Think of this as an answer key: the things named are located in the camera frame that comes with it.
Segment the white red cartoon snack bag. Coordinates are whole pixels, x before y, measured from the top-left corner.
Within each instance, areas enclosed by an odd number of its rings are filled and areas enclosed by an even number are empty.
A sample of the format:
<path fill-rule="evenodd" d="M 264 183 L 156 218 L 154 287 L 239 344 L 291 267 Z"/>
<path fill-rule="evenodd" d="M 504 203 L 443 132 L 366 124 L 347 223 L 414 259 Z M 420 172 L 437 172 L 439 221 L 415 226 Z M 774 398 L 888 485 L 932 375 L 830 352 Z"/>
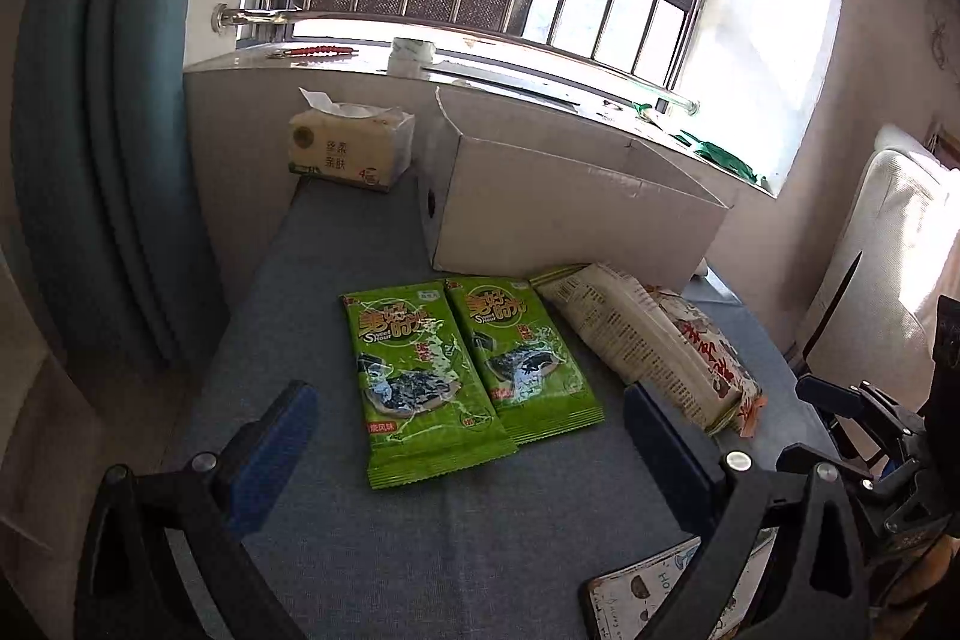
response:
<path fill-rule="evenodd" d="M 703 360 L 718 396 L 736 403 L 727 416 L 729 425 L 742 438 L 752 438 L 757 433 L 766 396 L 732 342 L 698 305 L 677 292 L 659 286 L 646 286 L 646 292 Z"/>

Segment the white text snack bag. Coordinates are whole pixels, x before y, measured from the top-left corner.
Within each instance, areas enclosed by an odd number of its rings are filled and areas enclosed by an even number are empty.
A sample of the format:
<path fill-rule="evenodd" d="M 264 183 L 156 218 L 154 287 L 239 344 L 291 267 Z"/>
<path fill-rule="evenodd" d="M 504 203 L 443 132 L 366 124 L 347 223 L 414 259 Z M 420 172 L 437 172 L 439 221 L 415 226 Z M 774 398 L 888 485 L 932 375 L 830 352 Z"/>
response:
<path fill-rule="evenodd" d="M 736 403 L 718 396 L 703 360 L 636 278 L 591 263 L 550 269 L 530 284 L 625 383 L 656 386 L 706 434 L 731 427 Z"/>

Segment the green seaweed snack bag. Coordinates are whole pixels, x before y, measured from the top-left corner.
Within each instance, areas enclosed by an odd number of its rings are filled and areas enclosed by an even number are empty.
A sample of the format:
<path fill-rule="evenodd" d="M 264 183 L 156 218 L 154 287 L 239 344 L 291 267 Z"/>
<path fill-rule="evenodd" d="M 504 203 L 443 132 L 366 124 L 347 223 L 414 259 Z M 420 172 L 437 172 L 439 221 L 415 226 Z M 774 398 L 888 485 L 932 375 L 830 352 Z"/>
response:
<path fill-rule="evenodd" d="M 374 489 L 516 455 L 439 281 L 347 292 Z"/>

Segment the white cushioned chair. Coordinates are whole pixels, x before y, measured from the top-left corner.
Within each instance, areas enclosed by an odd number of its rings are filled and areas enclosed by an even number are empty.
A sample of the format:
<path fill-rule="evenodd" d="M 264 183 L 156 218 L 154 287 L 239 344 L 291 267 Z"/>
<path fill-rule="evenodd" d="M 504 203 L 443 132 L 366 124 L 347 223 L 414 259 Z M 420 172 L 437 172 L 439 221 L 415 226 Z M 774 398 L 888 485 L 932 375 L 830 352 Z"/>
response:
<path fill-rule="evenodd" d="M 794 364 L 838 385 L 866 380 L 921 408 L 942 296 L 958 296 L 958 172 L 885 125 L 800 322 Z"/>

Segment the phone with cartoon case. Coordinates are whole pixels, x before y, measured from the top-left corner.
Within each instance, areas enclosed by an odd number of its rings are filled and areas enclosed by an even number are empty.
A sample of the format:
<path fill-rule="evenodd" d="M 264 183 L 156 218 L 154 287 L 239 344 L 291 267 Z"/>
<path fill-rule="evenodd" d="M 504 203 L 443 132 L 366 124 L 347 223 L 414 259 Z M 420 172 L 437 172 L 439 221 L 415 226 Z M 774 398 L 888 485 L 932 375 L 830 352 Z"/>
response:
<path fill-rule="evenodd" d="M 777 536 L 776 528 L 761 528 L 747 565 L 711 632 L 711 638 L 732 638 L 736 635 L 754 601 Z M 649 620 L 688 569 L 700 542 L 698 536 L 689 537 L 677 546 L 636 564 L 585 581 L 579 588 L 579 604 L 587 635 L 602 640 L 640 637 Z"/>

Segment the green plastic bag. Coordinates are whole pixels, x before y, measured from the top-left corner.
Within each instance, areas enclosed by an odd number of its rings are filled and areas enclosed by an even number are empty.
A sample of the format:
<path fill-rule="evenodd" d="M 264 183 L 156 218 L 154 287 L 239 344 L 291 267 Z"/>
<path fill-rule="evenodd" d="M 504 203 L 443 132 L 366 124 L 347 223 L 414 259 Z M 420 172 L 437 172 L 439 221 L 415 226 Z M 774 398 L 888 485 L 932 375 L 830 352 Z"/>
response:
<path fill-rule="evenodd" d="M 716 145 L 716 143 L 703 140 L 700 136 L 693 135 L 692 131 L 683 130 L 675 120 L 670 119 L 667 113 L 662 112 L 663 107 L 664 103 L 639 103 L 633 106 L 633 110 L 638 115 L 638 119 L 661 130 L 674 142 L 679 143 L 685 151 L 692 152 L 693 156 L 704 159 L 713 166 L 726 170 L 727 174 L 734 175 L 737 179 L 755 185 L 755 187 L 760 187 L 761 190 L 771 191 L 770 182 L 765 175 L 757 174 L 750 164 L 740 159 L 734 152 L 727 151 L 726 148 Z"/>

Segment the dark teal curtain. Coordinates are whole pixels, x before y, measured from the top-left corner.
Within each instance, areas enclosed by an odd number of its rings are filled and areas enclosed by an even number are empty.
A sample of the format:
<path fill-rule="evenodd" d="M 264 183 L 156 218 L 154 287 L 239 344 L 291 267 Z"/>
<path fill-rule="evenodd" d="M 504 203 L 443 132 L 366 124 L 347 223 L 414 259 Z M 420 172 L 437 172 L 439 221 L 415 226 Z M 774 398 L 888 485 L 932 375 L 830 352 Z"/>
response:
<path fill-rule="evenodd" d="M 200 367 L 228 321 L 185 118 L 189 0 L 26 0 L 11 163 L 65 346 Z"/>

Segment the tissue pack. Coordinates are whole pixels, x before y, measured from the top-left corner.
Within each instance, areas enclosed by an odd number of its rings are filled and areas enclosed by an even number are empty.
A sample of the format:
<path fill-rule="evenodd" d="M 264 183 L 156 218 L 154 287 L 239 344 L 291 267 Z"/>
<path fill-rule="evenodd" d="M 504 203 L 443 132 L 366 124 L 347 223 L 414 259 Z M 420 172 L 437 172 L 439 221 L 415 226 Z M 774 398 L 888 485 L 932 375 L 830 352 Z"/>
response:
<path fill-rule="evenodd" d="M 391 190 L 412 162 L 415 115 L 400 107 L 336 103 L 322 91 L 299 92 L 308 108 L 288 122 L 288 169 Z"/>

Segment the white cardboard box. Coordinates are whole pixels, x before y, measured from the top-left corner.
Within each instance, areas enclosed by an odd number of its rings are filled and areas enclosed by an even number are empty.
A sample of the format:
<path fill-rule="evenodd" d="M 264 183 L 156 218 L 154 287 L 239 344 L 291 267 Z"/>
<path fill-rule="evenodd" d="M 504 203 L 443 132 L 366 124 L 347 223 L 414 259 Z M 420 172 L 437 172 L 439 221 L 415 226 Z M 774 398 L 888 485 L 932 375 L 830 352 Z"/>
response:
<path fill-rule="evenodd" d="M 727 214 L 638 136 L 475 89 L 436 88 L 415 167 L 428 259 L 457 275 L 607 263 L 679 291 Z"/>

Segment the tape roll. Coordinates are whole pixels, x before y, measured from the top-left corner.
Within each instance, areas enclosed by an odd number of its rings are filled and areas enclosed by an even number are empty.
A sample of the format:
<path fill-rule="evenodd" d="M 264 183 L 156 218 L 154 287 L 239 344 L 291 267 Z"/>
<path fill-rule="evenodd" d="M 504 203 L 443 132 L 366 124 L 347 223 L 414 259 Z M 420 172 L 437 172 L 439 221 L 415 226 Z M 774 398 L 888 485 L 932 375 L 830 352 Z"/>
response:
<path fill-rule="evenodd" d="M 433 42 L 410 39 L 410 37 L 394 37 L 389 60 L 387 60 L 387 74 L 397 78 L 418 80 L 433 64 L 435 52 L 436 47 Z"/>

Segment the grey flat board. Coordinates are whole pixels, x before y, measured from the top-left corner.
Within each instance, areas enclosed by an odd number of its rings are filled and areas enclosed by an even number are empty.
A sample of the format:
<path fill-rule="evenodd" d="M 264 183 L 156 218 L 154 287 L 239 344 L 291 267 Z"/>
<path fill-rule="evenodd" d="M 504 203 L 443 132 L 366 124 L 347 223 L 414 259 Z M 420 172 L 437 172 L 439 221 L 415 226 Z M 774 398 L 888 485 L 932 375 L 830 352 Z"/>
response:
<path fill-rule="evenodd" d="M 511 89 L 514 92 L 522 92 L 526 96 L 539 97 L 539 99 L 563 104 L 563 106 L 579 106 L 578 101 L 574 101 L 573 97 L 569 97 L 560 88 L 555 88 L 550 83 L 537 83 L 532 78 L 524 78 L 524 76 L 516 76 L 516 74 L 483 70 L 483 68 L 456 64 L 455 62 L 439 62 L 439 64 L 427 65 L 423 67 L 423 71 L 445 74 L 456 80 L 482 83 L 482 85 L 494 86 L 495 88 Z"/>

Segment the orange handled tool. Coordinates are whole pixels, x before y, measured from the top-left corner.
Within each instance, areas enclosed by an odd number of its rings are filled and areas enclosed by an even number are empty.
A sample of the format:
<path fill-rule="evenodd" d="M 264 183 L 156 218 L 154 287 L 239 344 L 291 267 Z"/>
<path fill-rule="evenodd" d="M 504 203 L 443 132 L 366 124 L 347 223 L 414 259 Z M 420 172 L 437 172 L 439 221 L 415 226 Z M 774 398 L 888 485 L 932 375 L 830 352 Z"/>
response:
<path fill-rule="evenodd" d="M 270 58 L 274 60 L 302 60 L 303 62 L 317 62 L 317 60 L 343 60 L 343 58 L 353 58 L 359 54 L 355 47 L 348 46 L 308 46 L 308 47 L 286 47 L 270 53 Z"/>

